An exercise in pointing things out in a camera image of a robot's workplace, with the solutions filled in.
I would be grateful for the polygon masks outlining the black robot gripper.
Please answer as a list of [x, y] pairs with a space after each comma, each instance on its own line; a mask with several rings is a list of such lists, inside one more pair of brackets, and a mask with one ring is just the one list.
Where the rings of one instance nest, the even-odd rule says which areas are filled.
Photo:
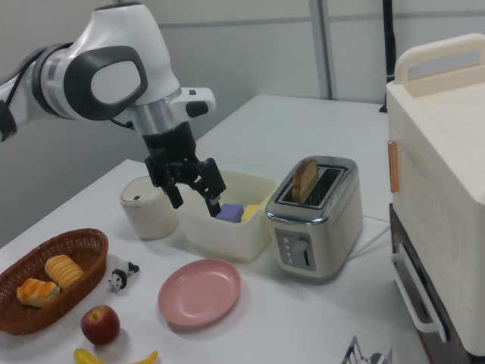
[[197, 159], [188, 121], [160, 134], [144, 135], [143, 140], [149, 151], [145, 166], [152, 185], [162, 189], [174, 209], [183, 204], [177, 183], [189, 183], [204, 199], [211, 217], [221, 212], [219, 200], [226, 184], [213, 158]]

